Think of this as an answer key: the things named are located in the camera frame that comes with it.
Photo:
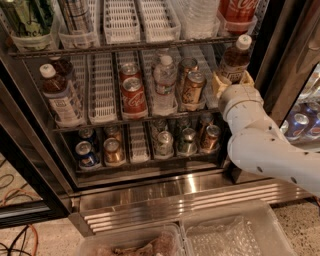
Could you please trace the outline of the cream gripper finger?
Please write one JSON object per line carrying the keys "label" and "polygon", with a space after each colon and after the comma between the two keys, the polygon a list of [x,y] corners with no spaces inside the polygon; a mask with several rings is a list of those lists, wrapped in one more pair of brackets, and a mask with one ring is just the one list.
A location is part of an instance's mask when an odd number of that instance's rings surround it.
{"label": "cream gripper finger", "polygon": [[253,87],[255,82],[248,71],[245,71],[241,79],[241,83],[245,86]]}
{"label": "cream gripper finger", "polygon": [[231,81],[216,72],[212,74],[212,89],[214,96],[219,99],[222,93],[231,85]]}

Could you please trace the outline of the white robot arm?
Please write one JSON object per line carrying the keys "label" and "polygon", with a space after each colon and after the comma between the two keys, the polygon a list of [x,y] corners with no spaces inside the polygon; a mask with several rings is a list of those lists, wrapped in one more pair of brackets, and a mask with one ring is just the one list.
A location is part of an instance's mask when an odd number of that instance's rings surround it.
{"label": "white robot arm", "polygon": [[249,73],[238,84],[213,73],[212,90],[231,131],[227,151],[237,167],[293,183],[320,196],[320,155],[289,143],[265,112]]}

